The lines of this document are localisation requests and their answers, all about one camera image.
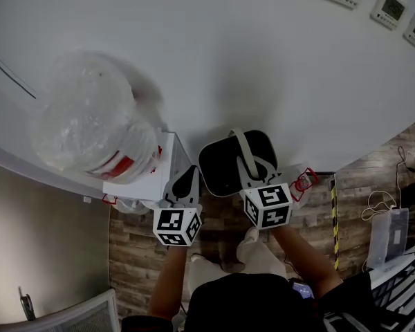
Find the person's black shirt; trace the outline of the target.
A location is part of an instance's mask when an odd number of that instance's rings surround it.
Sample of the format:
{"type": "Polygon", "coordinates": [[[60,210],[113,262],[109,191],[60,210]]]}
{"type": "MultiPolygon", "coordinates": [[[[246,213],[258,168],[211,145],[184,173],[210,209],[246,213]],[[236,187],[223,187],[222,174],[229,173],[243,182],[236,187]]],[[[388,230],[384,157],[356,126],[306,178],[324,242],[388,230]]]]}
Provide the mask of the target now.
{"type": "Polygon", "coordinates": [[[231,274],[196,288],[184,332],[380,332],[367,273],[319,299],[272,274],[231,274]]]}

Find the black waste bin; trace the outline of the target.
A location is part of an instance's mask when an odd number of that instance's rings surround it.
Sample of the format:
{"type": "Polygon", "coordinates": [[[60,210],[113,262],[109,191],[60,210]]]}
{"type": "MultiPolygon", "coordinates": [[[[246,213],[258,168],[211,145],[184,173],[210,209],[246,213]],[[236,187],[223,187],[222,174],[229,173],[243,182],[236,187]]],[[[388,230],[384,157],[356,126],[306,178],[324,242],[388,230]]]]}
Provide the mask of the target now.
{"type": "MultiPolygon", "coordinates": [[[[278,167],[275,150],[270,138],[260,130],[243,133],[252,155],[257,156],[274,167],[278,167]]],[[[241,157],[241,147],[235,135],[212,142],[199,153],[199,168],[205,186],[217,197],[232,196],[242,189],[237,166],[241,157]]]]}

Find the person's right forearm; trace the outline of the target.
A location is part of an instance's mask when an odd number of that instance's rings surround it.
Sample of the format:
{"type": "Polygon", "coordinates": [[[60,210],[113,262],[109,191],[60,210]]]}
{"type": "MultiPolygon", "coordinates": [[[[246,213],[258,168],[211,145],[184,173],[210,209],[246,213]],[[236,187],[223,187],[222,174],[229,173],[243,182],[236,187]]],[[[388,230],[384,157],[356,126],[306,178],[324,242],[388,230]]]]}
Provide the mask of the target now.
{"type": "Polygon", "coordinates": [[[343,283],[333,264],[295,229],[283,225],[273,228],[271,233],[316,298],[323,297],[343,283]]]}

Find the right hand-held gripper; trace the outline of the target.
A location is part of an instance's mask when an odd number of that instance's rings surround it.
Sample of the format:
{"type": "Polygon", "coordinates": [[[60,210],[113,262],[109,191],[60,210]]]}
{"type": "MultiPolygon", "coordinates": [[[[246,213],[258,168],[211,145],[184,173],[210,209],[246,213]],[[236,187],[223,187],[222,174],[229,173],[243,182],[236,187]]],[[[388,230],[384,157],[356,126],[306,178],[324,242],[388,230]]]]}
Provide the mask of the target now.
{"type": "Polygon", "coordinates": [[[268,161],[255,156],[255,164],[265,169],[264,175],[259,175],[260,181],[251,178],[242,159],[237,157],[239,179],[243,189],[240,196],[243,199],[243,211],[256,229],[272,229],[287,225],[290,221],[293,198],[288,184],[277,176],[277,170],[268,161]]]}

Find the white framed glass partition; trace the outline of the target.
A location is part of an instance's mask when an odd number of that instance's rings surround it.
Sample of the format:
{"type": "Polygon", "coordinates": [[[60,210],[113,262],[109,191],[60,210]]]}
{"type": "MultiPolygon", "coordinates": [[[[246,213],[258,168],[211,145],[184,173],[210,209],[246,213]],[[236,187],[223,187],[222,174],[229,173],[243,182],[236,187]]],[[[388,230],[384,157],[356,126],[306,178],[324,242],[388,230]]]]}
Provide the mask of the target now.
{"type": "Polygon", "coordinates": [[[0,332],[121,332],[113,288],[33,321],[0,324],[0,332]]]}

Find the person's left forearm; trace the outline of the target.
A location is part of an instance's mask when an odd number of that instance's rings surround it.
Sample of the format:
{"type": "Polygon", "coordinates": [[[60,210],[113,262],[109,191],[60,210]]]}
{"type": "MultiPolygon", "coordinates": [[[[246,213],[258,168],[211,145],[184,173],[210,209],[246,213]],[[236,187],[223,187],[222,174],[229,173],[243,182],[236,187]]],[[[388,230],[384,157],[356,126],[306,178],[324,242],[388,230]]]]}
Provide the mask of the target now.
{"type": "Polygon", "coordinates": [[[181,307],[187,247],[170,246],[149,300],[148,314],[171,320],[181,307]]]}

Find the person's beige trousers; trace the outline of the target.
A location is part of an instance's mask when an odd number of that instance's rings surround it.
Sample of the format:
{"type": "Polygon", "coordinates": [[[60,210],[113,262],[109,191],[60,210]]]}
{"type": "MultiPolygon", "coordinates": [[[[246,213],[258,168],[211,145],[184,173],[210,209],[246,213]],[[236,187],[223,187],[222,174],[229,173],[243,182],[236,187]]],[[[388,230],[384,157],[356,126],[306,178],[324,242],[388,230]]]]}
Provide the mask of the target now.
{"type": "Polygon", "coordinates": [[[286,278],[285,265],[270,251],[266,244],[260,242],[237,246],[236,256],[241,264],[238,268],[224,270],[220,265],[208,259],[190,262],[187,286],[190,295],[201,285],[223,278],[232,273],[274,274],[286,278]]]}

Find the white water dispenser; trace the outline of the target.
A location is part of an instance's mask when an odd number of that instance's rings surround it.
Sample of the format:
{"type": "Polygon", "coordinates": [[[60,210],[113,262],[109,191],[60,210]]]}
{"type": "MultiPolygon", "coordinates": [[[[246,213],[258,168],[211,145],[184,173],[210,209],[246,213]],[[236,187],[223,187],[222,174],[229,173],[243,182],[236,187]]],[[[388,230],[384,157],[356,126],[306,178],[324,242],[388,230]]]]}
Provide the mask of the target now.
{"type": "Polygon", "coordinates": [[[105,203],[116,204],[121,199],[132,199],[151,209],[158,205],[167,182],[192,164],[176,133],[161,132],[158,140],[162,153],[155,171],[125,185],[103,182],[102,200],[105,203]]]}

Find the large clear water jug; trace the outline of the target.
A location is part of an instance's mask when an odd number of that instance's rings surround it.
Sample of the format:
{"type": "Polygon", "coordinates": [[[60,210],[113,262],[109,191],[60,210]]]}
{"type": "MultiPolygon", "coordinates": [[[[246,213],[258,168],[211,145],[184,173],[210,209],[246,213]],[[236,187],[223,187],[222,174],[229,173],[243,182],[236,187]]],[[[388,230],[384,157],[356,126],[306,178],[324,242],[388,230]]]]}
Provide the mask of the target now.
{"type": "Polygon", "coordinates": [[[40,160],[58,171],[129,184],[161,156],[160,91],[138,68],[76,50],[58,57],[28,125],[40,160]]]}

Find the grey metal door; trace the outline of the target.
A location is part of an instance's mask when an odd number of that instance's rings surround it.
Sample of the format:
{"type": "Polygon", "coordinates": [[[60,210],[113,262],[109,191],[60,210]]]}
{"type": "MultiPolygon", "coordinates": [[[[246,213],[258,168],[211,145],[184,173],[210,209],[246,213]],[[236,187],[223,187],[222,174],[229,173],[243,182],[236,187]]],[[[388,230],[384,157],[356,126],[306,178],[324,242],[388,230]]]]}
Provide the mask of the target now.
{"type": "Polygon", "coordinates": [[[42,317],[109,289],[109,206],[0,166],[0,324],[42,317]]]}

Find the clear plastic storage box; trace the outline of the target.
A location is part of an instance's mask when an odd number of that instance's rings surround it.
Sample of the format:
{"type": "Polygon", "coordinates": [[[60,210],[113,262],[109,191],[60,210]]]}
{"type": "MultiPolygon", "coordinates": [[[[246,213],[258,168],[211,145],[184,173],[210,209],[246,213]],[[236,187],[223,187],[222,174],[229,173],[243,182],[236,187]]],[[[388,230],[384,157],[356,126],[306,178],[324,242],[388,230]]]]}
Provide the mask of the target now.
{"type": "Polygon", "coordinates": [[[367,256],[368,268],[378,268],[404,253],[408,226],[408,208],[392,209],[373,217],[367,256]]]}

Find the blue screen device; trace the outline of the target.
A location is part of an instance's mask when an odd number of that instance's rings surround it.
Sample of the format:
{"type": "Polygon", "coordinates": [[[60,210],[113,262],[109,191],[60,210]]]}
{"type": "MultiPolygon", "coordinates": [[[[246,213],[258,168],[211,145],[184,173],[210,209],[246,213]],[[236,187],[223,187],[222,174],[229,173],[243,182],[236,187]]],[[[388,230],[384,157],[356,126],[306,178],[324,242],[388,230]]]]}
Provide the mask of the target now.
{"type": "Polygon", "coordinates": [[[292,289],[294,291],[297,291],[303,299],[313,299],[314,295],[313,295],[313,291],[311,289],[311,287],[306,284],[305,282],[303,282],[300,279],[297,278],[290,278],[289,283],[292,287],[292,289]]]}

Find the person's right white shoe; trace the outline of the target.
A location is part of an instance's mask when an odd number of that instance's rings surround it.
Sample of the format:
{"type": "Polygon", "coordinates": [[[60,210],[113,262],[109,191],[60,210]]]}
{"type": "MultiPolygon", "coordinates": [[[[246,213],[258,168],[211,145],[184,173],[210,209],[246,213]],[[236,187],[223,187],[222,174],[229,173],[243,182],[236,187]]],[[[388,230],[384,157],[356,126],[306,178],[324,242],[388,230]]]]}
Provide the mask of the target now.
{"type": "Polygon", "coordinates": [[[256,243],[259,238],[259,230],[256,227],[251,227],[245,234],[245,237],[242,241],[244,245],[256,243]]]}

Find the white metal frame table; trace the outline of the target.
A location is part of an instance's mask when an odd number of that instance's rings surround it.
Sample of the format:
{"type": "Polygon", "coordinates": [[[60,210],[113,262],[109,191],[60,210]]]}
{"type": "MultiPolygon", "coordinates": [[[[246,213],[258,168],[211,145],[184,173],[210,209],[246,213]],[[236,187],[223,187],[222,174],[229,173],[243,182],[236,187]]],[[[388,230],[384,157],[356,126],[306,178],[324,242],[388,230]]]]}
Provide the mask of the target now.
{"type": "Polygon", "coordinates": [[[415,246],[368,273],[380,332],[415,332],[415,246]]]}

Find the yellow black hazard tape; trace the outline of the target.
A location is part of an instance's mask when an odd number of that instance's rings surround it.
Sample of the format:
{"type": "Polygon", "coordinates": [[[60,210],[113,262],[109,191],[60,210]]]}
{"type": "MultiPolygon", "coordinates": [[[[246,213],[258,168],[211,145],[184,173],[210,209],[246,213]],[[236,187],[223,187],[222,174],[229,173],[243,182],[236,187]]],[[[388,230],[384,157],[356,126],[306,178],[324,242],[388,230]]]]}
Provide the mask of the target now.
{"type": "Polygon", "coordinates": [[[339,269],[338,198],[335,179],[331,180],[331,218],[333,222],[334,268],[339,269]]]}

